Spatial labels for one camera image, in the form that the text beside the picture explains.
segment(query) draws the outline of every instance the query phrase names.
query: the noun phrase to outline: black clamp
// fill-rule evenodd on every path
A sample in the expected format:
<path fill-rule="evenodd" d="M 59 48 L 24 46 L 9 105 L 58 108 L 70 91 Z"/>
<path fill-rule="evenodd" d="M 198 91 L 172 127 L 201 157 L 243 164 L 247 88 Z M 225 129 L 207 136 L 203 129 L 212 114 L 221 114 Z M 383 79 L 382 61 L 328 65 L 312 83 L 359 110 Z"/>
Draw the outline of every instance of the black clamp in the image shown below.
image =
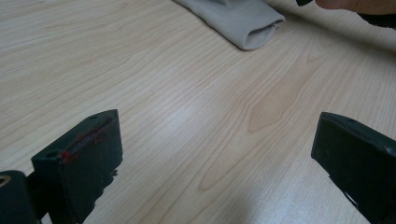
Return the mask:
<path fill-rule="evenodd" d="M 84 119 L 32 158 L 35 171 L 0 173 L 0 223 L 82 223 L 122 161 L 117 110 Z"/>
<path fill-rule="evenodd" d="M 354 119 L 322 113 L 311 152 L 370 223 L 396 223 L 396 142 Z"/>

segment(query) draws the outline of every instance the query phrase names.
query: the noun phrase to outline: wooden table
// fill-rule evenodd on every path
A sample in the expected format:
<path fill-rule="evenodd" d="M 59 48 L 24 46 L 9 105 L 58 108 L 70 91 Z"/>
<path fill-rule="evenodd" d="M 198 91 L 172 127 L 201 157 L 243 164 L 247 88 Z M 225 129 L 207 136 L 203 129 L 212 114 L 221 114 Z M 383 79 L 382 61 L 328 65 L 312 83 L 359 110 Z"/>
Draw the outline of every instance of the wooden table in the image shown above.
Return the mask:
<path fill-rule="evenodd" d="M 1 1 L 0 170 L 117 108 L 123 162 L 85 223 L 367 223 L 310 150 L 321 111 L 396 138 L 396 33 L 268 3 L 287 21 L 241 51 L 169 0 Z"/>

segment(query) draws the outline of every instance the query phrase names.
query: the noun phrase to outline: hand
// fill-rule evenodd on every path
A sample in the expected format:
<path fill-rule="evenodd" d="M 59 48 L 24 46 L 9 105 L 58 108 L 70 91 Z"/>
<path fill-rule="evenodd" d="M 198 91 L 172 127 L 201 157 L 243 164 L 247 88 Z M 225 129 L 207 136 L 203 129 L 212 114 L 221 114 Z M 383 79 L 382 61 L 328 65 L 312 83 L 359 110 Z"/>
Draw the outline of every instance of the hand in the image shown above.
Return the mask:
<path fill-rule="evenodd" d="M 353 12 L 386 15 L 396 14 L 396 0 L 315 0 L 326 9 L 346 9 Z"/>

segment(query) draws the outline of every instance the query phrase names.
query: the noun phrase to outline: gray cloth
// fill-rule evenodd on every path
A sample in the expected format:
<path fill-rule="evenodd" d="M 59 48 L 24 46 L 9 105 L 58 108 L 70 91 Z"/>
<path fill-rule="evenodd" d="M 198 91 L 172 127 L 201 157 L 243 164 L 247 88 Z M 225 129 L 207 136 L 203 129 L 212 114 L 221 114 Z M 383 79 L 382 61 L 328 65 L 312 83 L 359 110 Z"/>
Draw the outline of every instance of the gray cloth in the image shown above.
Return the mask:
<path fill-rule="evenodd" d="M 285 18 L 262 0 L 174 0 L 240 49 L 267 43 Z"/>

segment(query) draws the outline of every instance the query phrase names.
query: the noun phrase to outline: light wood surface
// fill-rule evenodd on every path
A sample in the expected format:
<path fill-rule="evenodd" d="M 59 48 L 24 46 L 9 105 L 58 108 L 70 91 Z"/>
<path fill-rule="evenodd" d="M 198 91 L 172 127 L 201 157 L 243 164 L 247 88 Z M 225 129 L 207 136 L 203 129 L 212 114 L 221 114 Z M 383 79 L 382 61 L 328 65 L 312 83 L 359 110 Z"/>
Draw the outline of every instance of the light wood surface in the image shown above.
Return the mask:
<path fill-rule="evenodd" d="M 268 3 L 287 21 L 241 51 L 169 0 L 0 1 L 0 170 L 117 108 L 85 223 L 368 223 L 310 150 L 321 111 L 396 138 L 396 32 Z"/>

